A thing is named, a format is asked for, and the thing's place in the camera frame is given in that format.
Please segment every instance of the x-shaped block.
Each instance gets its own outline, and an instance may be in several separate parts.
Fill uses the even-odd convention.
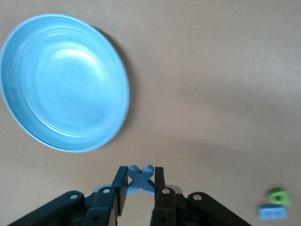
[[[127,170],[127,175],[132,179],[132,182],[128,185],[127,193],[136,194],[142,188],[147,194],[154,194],[155,184],[150,179],[153,174],[154,167],[152,165],[147,165],[142,170],[131,165]]]

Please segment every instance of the blue plate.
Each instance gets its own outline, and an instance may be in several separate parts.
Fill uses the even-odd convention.
[[[0,78],[16,121],[57,150],[99,148],[127,115],[128,79],[116,50],[70,16],[36,16],[16,27],[2,48]]]

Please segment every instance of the green square block with hole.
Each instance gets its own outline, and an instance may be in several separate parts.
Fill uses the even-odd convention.
[[[288,192],[281,187],[269,190],[268,199],[271,204],[282,205],[284,207],[292,206],[292,201]]]

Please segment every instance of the screw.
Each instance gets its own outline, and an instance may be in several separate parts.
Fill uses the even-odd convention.
[[[200,200],[202,200],[202,196],[200,196],[199,194],[195,194],[193,196],[193,199],[196,200],[196,201],[200,201]]]
[[[169,193],[170,193],[170,190],[169,190],[168,188],[164,188],[164,189],[162,190],[162,193],[163,193],[163,194],[169,194]]]
[[[70,199],[76,199],[78,197],[78,195],[77,194],[72,194],[72,195],[70,195]]]
[[[106,188],[106,189],[103,190],[103,193],[104,193],[104,194],[107,194],[107,193],[109,193],[110,191],[111,191],[110,189]]]

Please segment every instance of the beige surface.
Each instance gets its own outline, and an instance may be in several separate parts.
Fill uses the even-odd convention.
[[[166,182],[203,191],[252,225],[301,222],[300,1],[1,0],[0,43],[44,13],[100,28],[121,54],[131,106],[105,147],[63,153],[25,133],[0,99],[0,226],[70,190],[89,195],[121,165],[165,168]],[[281,185],[289,219],[256,205]],[[128,196],[120,226],[150,223],[153,197]]]

